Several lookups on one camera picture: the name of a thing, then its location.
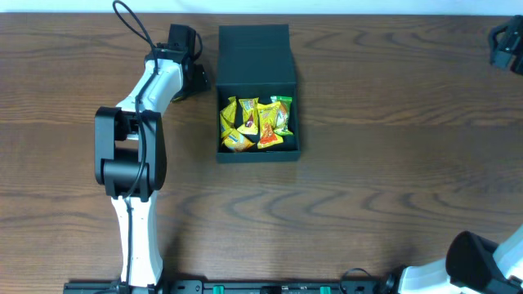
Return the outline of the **yellow chocolate snack packet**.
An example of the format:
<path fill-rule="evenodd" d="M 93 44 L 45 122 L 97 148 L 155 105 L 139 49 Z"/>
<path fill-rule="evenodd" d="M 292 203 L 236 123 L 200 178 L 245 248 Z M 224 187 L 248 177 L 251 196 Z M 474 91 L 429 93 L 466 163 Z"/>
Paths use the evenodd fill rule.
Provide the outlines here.
<path fill-rule="evenodd" d="M 258 134 L 258 100 L 258 97 L 239 99 L 242 108 L 242 124 L 238 127 L 238 131 L 243 135 L 255 136 Z"/>

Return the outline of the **dark green box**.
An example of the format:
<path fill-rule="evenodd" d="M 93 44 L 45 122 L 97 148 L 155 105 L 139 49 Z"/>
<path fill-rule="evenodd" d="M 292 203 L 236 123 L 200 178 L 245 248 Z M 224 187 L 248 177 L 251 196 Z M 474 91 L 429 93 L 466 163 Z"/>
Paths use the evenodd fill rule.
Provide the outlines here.
<path fill-rule="evenodd" d="M 266 149 L 256 146 L 235 153 L 217 138 L 219 163 L 297 161 L 301 155 L 297 73 L 286 24 L 227 25 L 219 28 L 217 60 L 217 111 L 228 98 L 258 98 L 269 104 L 272 96 L 290 96 L 288 126 L 293 132 L 284 142 Z"/>

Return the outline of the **orange Lemond snack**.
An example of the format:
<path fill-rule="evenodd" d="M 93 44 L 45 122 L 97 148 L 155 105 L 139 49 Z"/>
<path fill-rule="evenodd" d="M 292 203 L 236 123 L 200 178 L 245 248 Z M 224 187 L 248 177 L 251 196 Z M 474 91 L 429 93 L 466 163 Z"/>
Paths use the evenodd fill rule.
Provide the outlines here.
<path fill-rule="evenodd" d="M 173 98 L 171 99 L 171 103 L 175 103 L 175 102 L 178 102 L 178 101 L 184 100 L 185 98 L 186 98 L 186 96 L 173 97 Z"/>
<path fill-rule="evenodd" d="M 233 152 L 244 152 L 254 146 L 249 138 L 241 134 L 236 129 L 231 129 L 223 138 L 222 144 Z"/>

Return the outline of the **yellow peanut butter snack packet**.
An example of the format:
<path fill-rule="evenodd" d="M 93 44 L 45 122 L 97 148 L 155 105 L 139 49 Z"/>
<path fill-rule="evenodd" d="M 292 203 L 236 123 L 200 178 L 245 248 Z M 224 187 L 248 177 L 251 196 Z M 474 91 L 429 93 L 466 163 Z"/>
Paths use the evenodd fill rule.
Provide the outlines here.
<path fill-rule="evenodd" d="M 279 102 L 257 106 L 260 133 L 257 147 L 259 149 L 266 149 L 284 142 L 283 137 L 275 133 L 279 107 Z"/>

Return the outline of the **green Apollo snack packet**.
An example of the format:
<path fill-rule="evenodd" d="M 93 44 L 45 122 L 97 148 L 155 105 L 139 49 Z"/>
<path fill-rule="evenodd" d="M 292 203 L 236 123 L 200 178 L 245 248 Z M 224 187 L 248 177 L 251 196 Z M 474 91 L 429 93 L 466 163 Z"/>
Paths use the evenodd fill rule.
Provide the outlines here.
<path fill-rule="evenodd" d="M 279 136 L 292 136 L 288 128 L 290 109 L 293 98 L 290 96 L 271 96 L 272 103 L 279 102 L 279 109 L 275 120 L 275 133 Z"/>

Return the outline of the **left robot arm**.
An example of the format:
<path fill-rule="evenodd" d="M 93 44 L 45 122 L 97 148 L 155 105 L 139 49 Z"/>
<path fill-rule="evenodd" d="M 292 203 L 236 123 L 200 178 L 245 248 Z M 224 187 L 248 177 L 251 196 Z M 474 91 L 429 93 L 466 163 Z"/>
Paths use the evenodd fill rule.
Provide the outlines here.
<path fill-rule="evenodd" d="M 129 95 L 95 115 L 95 178 L 117 213 L 123 268 L 115 293 L 156 293 L 163 272 L 156 204 L 167 175 L 163 114 L 209 88 L 199 54 L 156 47 Z"/>

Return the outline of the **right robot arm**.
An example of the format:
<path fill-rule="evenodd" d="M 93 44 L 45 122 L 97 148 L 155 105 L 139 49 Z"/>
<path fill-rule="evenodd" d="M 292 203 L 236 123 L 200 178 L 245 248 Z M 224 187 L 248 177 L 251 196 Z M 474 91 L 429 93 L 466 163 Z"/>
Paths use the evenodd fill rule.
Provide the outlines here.
<path fill-rule="evenodd" d="M 522 74 L 522 16 L 494 27 L 488 35 L 489 63 Z M 522 228 L 497 244 L 463 231 L 446 258 L 391 274 L 377 293 L 522 294 Z"/>

